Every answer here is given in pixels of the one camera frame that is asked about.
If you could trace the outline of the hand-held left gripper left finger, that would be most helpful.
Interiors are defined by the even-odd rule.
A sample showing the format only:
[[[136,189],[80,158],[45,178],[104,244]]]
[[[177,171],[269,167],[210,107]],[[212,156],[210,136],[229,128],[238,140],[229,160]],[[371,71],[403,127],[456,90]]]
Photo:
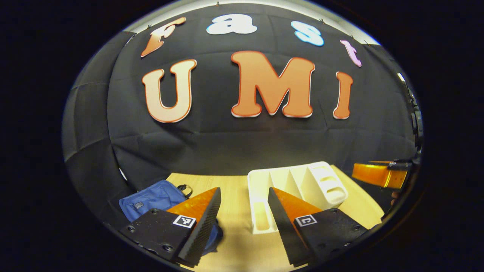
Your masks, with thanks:
[[[150,209],[119,232],[154,258],[188,267],[199,264],[221,204],[212,188],[168,210]]]

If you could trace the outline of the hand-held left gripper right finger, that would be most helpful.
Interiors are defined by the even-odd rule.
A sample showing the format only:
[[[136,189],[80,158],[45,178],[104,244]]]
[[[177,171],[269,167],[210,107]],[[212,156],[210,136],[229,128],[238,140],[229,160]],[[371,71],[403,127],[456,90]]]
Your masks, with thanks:
[[[268,190],[268,205],[289,263],[295,267],[332,260],[368,232],[338,208],[322,210],[275,187]]]

